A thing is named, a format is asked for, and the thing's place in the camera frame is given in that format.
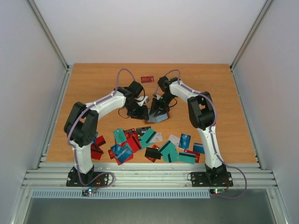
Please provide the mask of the brown leather card holder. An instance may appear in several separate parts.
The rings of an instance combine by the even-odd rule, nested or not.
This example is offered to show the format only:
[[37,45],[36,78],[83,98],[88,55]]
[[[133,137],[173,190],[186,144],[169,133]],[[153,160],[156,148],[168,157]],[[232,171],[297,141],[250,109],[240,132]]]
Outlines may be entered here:
[[160,123],[160,122],[165,121],[170,118],[170,115],[168,112],[165,114],[156,116],[156,117],[154,116],[154,114],[150,115],[150,109],[148,109],[148,115],[149,115],[149,119],[144,121],[145,124],[156,124],[156,123]]

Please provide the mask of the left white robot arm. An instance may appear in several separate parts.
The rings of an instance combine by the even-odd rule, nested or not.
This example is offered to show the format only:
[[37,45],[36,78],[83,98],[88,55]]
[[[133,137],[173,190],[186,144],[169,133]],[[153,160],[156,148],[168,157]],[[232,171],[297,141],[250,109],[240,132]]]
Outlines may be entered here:
[[95,138],[98,121],[110,112],[125,108],[132,119],[148,120],[145,90],[133,81],[128,87],[117,87],[114,91],[96,101],[83,104],[76,102],[64,126],[67,142],[72,146],[77,172],[75,175],[83,186],[92,184],[94,165],[91,160],[91,144]]

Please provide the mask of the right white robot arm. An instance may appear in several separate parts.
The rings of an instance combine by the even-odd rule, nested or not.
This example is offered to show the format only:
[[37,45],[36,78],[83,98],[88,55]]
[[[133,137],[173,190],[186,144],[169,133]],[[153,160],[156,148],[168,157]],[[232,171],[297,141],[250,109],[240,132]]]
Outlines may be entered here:
[[151,104],[150,115],[159,116],[170,110],[170,102],[180,98],[187,103],[189,120],[199,132],[205,152],[204,174],[206,182],[216,185],[222,181],[227,172],[220,154],[215,123],[217,114],[209,92],[199,92],[185,85],[177,77],[168,79],[159,78],[158,88],[163,91],[160,98],[154,98]]

